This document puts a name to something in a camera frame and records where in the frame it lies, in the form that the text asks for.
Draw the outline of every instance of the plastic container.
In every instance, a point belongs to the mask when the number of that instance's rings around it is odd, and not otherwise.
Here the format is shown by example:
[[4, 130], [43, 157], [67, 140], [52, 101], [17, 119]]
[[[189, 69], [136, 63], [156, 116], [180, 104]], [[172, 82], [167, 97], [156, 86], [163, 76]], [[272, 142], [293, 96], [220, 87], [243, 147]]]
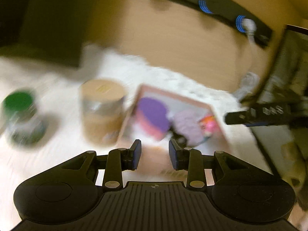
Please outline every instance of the plastic container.
[[110, 80], [90, 80], [81, 85], [84, 136], [97, 145], [113, 145], [123, 123], [125, 89]]
[[46, 132], [46, 122], [37, 114], [33, 94], [19, 90], [3, 101], [3, 117], [8, 138], [18, 145], [37, 143]]

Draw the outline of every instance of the white cable connector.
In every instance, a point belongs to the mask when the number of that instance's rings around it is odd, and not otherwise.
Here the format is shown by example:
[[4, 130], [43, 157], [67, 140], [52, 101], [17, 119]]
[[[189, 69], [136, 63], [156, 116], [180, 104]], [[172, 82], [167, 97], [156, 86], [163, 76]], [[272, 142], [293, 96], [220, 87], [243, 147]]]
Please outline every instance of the white cable connector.
[[256, 64], [255, 59], [257, 58], [256, 43], [254, 41], [254, 34], [257, 30], [257, 25], [253, 20], [245, 18], [242, 21], [242, 26], [250, 43], [253, 62], [251, 63], [246, 75], [242, 78], [240, 88], [233, 93], [233, 96], [238, 101], [241, 101], [246, 97], [246, 95], [250, 94], [260, 81], [259, 76], [250, 71], [252, 65]]

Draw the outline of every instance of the white fur rug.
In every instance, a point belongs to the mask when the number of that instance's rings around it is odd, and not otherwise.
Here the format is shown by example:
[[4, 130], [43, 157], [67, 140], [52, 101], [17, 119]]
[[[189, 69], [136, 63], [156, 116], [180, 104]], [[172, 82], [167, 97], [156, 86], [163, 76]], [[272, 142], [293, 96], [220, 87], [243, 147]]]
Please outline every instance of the white fur rug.
[[72, 69], [0, 58], [0, 100], [15, 89], [32, 87], [38, 94], [41, 114], [50, 121], [46, 136], [35, 147], [12, 146], [5, 134], [0, 138], [1, 231], [11, 230], [20, 221], [13, 193], [21, 182], [84, 151], [96, 150], [102, 155], [113, 148], [92, 146], [81, 133], [78, 87], [92, 78], [112, 78], [121, 82], [129, 91], [126, 107], [132, 103], [141, 83], [211, 104], [232, 147], [232, 154], [269, 171], [249, 129], [223, 123], [226, 112], [240, 109], [228, 92], [207, 88], [182, 74], [152, 67], [141, 57], [120, 55], [111, 49], [87, 46], [82, 64], [80, 69]]

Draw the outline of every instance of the green bottle cap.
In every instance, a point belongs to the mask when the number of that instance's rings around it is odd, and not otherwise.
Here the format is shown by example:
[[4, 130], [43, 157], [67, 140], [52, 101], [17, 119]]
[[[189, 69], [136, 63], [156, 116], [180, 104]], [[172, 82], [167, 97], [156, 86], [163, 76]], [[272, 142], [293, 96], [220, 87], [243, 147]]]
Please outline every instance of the green bottle cap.
[[16, 91], [9, 94], [3, 101], [3, 111], [8, 119], [23, 113], [29, 114], [33, 108], [34, 98], [29, 91]]

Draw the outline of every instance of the brown lid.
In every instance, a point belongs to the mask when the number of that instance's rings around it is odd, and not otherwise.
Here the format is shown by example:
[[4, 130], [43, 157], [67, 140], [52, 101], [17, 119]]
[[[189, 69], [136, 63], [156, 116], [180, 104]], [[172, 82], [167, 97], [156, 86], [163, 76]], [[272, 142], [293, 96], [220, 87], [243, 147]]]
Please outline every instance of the brown lid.
[[126, 94], [124, 87], [111, 80], [89, 80], [81, 85], [84, 99], [96, 102], [113, 102]]

